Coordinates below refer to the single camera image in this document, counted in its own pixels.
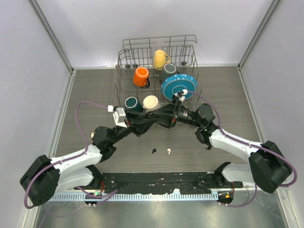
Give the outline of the black earbud charging case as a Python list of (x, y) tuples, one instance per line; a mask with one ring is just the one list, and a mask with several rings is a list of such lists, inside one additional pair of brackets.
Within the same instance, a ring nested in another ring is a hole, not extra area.
[(148, 117), (148, 118), (155, 118), (155, 117), (156, 117), (156, 115), (155, 115), (155, 114), (153, 114), (153, 113), (149, 113), (149, 114), (147, 114), (147, 117)]

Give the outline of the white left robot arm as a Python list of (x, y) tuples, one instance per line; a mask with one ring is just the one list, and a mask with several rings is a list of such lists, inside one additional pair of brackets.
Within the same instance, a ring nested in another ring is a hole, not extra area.
[(130, 134), (141, 136), (159, 120), (154, 112), (134, 112), (117, 108), (113, 128), (99, 126), (93, 131), (92, 144), (61, 157), (37, 157), (20, 179), (25, 191), (27, 209), (49, 201), (54, 194), (70, 188), (88, 186), (95, 190), (101, 184), (101, 173), (95, 167), (116, 151), (114, 144)]

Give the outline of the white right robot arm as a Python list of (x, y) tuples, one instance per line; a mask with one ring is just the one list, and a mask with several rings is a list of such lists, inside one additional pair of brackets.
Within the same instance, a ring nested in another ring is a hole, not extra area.
[(214, 124), (217, 113), (208, 103), (201, 104), (192, 112), (176, 97), (166, 106), (161, 106), (157, 97), (144, 98), (143, 106), (147, 113), (158, 116), (160, 120), (177, 121), (197, 127), (197, 139), (209, 148), (225, 150), (245, 161), (244, 164), (227, 163), (214, 176), (217, 186), (224, 188), (231, 182), (241, 181), (256, 184), (267, 193), (273, 193), (295, 171), (274, 142), (252, 142), (223, 130)]

